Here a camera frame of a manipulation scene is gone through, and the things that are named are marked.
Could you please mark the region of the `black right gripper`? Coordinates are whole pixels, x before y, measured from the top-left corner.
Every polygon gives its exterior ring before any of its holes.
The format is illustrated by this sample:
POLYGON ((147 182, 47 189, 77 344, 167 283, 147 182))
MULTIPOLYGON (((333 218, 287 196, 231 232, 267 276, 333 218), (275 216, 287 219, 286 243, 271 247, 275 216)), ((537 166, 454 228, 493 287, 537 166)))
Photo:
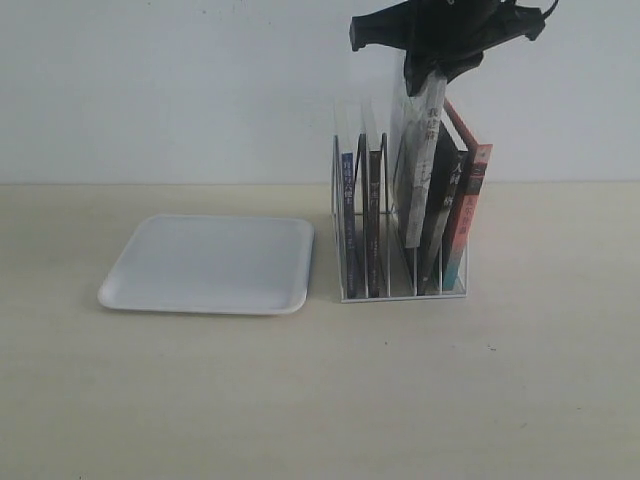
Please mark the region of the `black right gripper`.
POLYGON ((516 1, 402 1, 354 16, 349 40, 354 52, 369 45, 404 51, 408 95, 419 95, 429 74, 439 69, 450 84, 480 66, 484 51, 519 37, 535 40, 543 11, 516 1))

